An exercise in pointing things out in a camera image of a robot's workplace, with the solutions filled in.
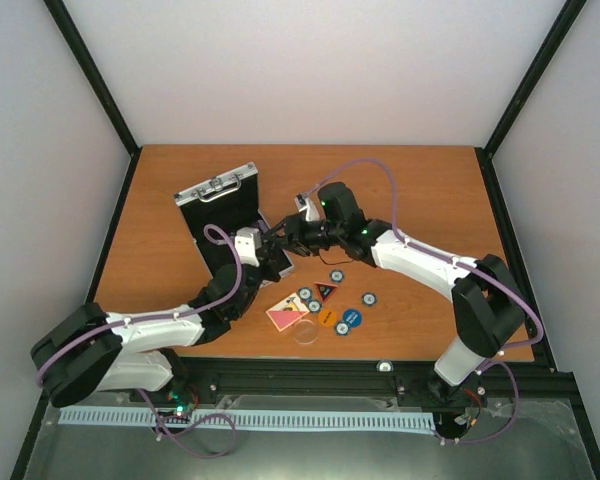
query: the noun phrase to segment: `round token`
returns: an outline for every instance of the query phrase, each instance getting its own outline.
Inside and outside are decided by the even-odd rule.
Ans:
[[[338,315],[336,315],[336,312],[334,312],[333,310],[325,308],[318,315],[318,321],[321,325],[324,325],[325,327],[333,327],[338,321]]]
[[[336,283],[342,283],[344,280],[344,272],[342,270],[334,270],[331,272],[331,281]]]
[[[309,345],[318,337],[320,327],[308,317],[301,318],[293,326],[293,338],[300,345]]]
[[[309,287],[302,287],[300,290],[298,290],[298,296],[300,297],[300,300],[306,301],[313,297],[313,292]]]
[[[314,298],[313,300],[309,300],[307,307],[311,313],[318,313],[320,310],[322,310],[322,303],[320,303],[320,300],[316,300]]]
[[[389,360],[380,360],[376,365],[376,370],[379,372],[393,372],[393,363]]]
[[[378,302],[378,297],[375,293],[367,292],[362,296],[362,303],[367,307],[373,307]]]
[[[362,314],[355,308],[350,308],[342,315],[342,321],[351,328],[356,328],[362,323]]]
[[[340,335],[340,336],[349,335],[350,329],[351,329],[351,327],[349,327],[349,325],[344,322],[338,322],[338,323],[336,323],[336,326],[334,327],[334,330],[336,331],[336,335]]]

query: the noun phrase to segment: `wooden table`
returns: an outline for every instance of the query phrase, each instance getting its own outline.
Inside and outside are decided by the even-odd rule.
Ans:
[[[104,268],[96,301],[106,311],[142,312],[171,308],[192,299],[209,274],[173,194],[247,162],[259,170],[260,207],[270,223],[295,212],[293,198],[341,164],[375,157],[393,170],[399,184],[398,225],[409,235],[473,257],[504,258],[478,162],[471,147],[155,145],[144,147]],[[384,172],[356,165],[339,176],[356,195],[367,218],[390,220],[391,191]],[[339,249],[330,262],[346,260]],[[310,345],[298,343],[293,327],[279,333],[265,314],[283,297],[336,267],[318,258],[293,257],[295,272],[260,291],[252,307],[215,342],[181,348],[196,356],[323,359],[433,360],[455,336],[451,305],[439,294],[394,272],[360,262],[340,265],[346,278],[325,307],[342,313],[357,308],[363,322],[346,337],[319,327]],[[378,297],[361,303],[364,292]],[[521,329],[516,339],[526,338]],[[530,348],[507,352],[506,360],[532,360]]]

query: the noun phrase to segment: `purple cable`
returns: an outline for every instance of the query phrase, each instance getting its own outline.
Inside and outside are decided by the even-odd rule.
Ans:
[[[312,188],[310,188],[309,190],[307,190],[302,195],[305,196],[305,197],[311,195],[313,192],[315,192],[317,189],[319,189],[322,185],[324,185],[325,183],[327,183],[333,177],[335,177],[336,175],[338,175],[344,169],[349,168],[350,166],[355,165],[357,163],[373,163],[375,165],[378,165],[380,168],[382,168],[385,171],[385,173],[387,174],[387,177],[389,177],[389,182],[391,183],[391,229],[393,230],[393,234],[396,236],[396,238],[398,240],[400,240],[401,242],[405,243],[406,238],[402,234],[402,232],[400,230],[398,230],[398,227],[397,227],[397,218],[398,218],[398,187],[397,187],[397,182],[396,182],[395,177],[393,176],[393,173],[389,169],[389,167],[385,163],[383,163],[382,161],[380,161],[378,159],[375,159],[375,158],[360,158],[360,159],[357,159],[357,160],[352,160],[350,162],[347,162],[344,165],[342,165],[341,167],[336,168],[333,172],[331,172],[324,179],[322,179],[320,182],[318,182],[316,185],[314,185]],[[417,241],[411,241],[411,242],[409,242],[409,246],[411,248],[413,248],[414,250],[417,250],[417,251],[419,251],[421,253],[424,253],[425,255],[429,255],[429,256],[431,256],[433,258],[437,258],[438,260],[443,261],[445,263],[448,263],[450,265],[453,264],[453,257],[452,256],[445,255],[445,254],[440,253],[440,252],[438,252],[436,250],[432,250],[430,248],[427,248],[426,246],[421,245]],[[462,263],[462,262],[457,262],[456,266],[459,267],[459,268],[462,268],[464,270],[467,270],[470,273],[473,273],[474,275],[476,275],[476,276],[480,277],[481,279],[483,279],[485,282],[490,283],[491,285],[493,285],[494,287],[496,287],[498,290],[500,290],[505,295],[507,295],[520,308],[522,308],[522,310],[524,310],[524,312],[533,321],[533,323],[534,323],[534,325],[536,327],[536,335],[533,338],[530,338],[528,340],[524,340],[524,341],[520,341],[520,342],[511,342],[511,343],[508,343],[508,344],[506,344],[506,345],[504,345],[502,347],[503,351],[507,350],[509,348],[513,348],[513,347],[524,347],[526,345],[534,345],[534,344],[538,343],[540,340],[542,340],[542,337],[544,336],[544,327],[542,326],[542,322],[540,321],[540,318],[533,311],[533,309],[531,307],[529,307],[529,305],[527,305],[527,303],[522,298],[520,298],[519,295],[517,295],[515,292],[513,292],[511,289],[509,289],[502,282],[499,282],[495,278],[487,275],[486,273],[478,270],[477,268],[475,268],[475,267],[473,267],[471,265],[468,265],[468,264]],[[489,360],[485,360],[485,362],[483,364],[481,364],[480,368],[484,371],[485,368],[488,368],[489,365],[490,365]]]
[[[460,444],[460,445],[477,445],[479,443],[488,442],[489,440],[498,438],[503,433],[506,433],[507,431],[509,431],[511,429],[511,427],[513,427],[513,424],[515,423],[516,419],[518,418],[520,393],[518,392],[518,384],[516,382],[516,378],[513,376],[513,372],[509,368],[509,365],[507,365],[504,362],[500,362],[498,360],[492,361],[491,364],[489,366],[487,366],[487,369],[491,368],[494,365],[500,365],[502,368],[504,368],[506,370],[507,374],[509,375],[509,378],[511,379],[511,386],[513,387],[513,412],[511,412],[511,418],[509,418],[509,421],[507,422],[507,424],[504,427],[502,427],[500,430],[498,430],[497,432],[492,433],[491,435],[487,435],[486,437],[477,438],[475,440],[460,439],[460,440],[458,440],[458,444]],[[434,432],[434,435],[436,437],[438,437],[438,439],[444,440],[444,438],[438,432]]]
[[[187,452],[189,455],[193,455],[194,457],[201,458],[203,460],[210,460],[212,458],[222,457],[223,455],[226,455],[231,450],[233,450],[233,447],[236,444],[238,432],[236,430],[236,424],[231,419],[231,417],[229,417],[229,415],[226,415],[224,413],[210,413],[209,415],[205,415],[204,417],[201,417],[200,419],[198,419],[197,421],[195,421],[194,423],[189,425],[184,430],[182,430],[178,433],[172,433],[169,430],[169,427],[167,425],[165,425],[164,419],[158,413],[158,410],[156,409],[155,405],[151,402],[151,399],[147,395],[147,392],[145,392],[144,390],[141,390],[141,389],[138,389],[137,391],[140,394],[140,396],[144,399],[144,401],[147,403],[147,405],[151,409],[151,412],[153,413],[153,415],[156,417],[156,422],[158,423],[158,428],[169,438],[169,440],[171,440],[173,443],[178,445],[182,450]],[[184,435],[185,433],[190,432],[191,430],[196,428],[201,423],[209,421],[212,418],[221,418],[222,420],[226,421],[229,424],[229,427],[231,428],[231,442],[229,442],[229,446],[227,448],[225,448],[224,450],[217,452],[217,453],[212,453],[210,455],[205,455],[204,453],[199,453],[194,450],[191,450],[189,447],[182,444],[182,442],[180,442],[180,440],[178,440],[178,437]]]
[[[224,231],[216,226],[216,225],[205,225],[204,227],[204,234],[207,237],[207,239],[210,242],[219,242],[220,240],[216,240],[214,238],[211,238],[210,234],[209,234],[209,230],[213,230],[214,232],[216,232],[218,235],[220,235],[220,237],[222,238],[222,241],[226,242],[226,245],[229,247],[229,249],[231,250],[231,253],[233,254],[233,259],[236,262],[236,281],[233,284],[233,288],[229,291],[229,293],[227,293],[224,297],[219,298],[218,300],[215,300],[213,302],[210,302],[206,305],[203,305],[202,307],[199,308],[192,308],[190,310],[185,310],[184,312],[180,312],[179,313],[179,317],[183,318],[183,317],[190,317],[192,315],[195,315],[197,313],[200,312],[204,312],[206,310],[209,310],[210,308],[215,307],[216,305],[220,305],[223,302],[226,302],[227,300],[229,300],[231,297],[233,297],[233,295],[235,295],[235,293],[238,291],[238,288],[240,288],[240,282],[242,282],[242,268],[240,268],[240,256],[238,255],[238,252],[236,251],[235,247],[233,246],[233,243],[230,241],[229,236],[224,233]],[[134,323],[142,323],[142,322],[151,322],[151,321],[156,321],[156,320],[169,320],[172,321],[173,320],[173,314],[170,313],[152,313],[152,314],[147,314],[147,315],[137,315],[135,317],[133,317],[131,319],[131,321],[129,323],[134,324]],[[40,367],[40,370],[38,370],[37,374],[36,374],[36,384],[39,387],[42,387],[42,380],[44,379],[44,376],[46,375],[47,371],[51,368],[51,366],[56,363],[60,358],[62,358],[64,355],[67,354],[67,352],[69,352],[70,350],[74,349],[75,347],[77,347],[78,345],[80,345],[83,342],[86,342],[87,340],[95,337],[96,335],[99,335],[103,332],[106,332],[107,330],[111,330],[113,328],[117,328],[117,327],[122,327],[125,325],[125,322],[123,321],[119,321],[119,322],[112,322],[112,323],[108,323],[106,325],[101,325],[99,327],[94,328],[93,330],[89,330],[88,332],[80,335],[79,337],[75,338],[74,340],[70,341],[69,343],[67,343],[64,347],[62,347],[60,350],[58,350],[56,353],[54,353],[49,360],[47,360],[46,362],[44,362],[44,364],[42,365],[42,367]]]
[[[309,190],[304,192],[302,196],[308,197],[313,192],[318,190],[321,186],[323,186],[325,183],[327,183],[329,180],[331,180],[333,177],[342,172],[344,169],[349,168],[358,163],[373,163],[374,165],[377,165],[380,168],[382,168],[387,174],[387,177],[389,178],[389,183],[391,184],[391,225],[393,225],[394,233],[397,232],[396,224],[398,223],[398,185],[396,183],[396,178],[393,176],[393,173],[391,173],[389,167],[377,158],[358,158],[357,160],[351,160],[350,162],[345,163],[344,165],[336,168],[333,172],[324,177],[319,183],[315,184]],[[398,238],[404,241],[404,237],[402,235],[398,236]]]

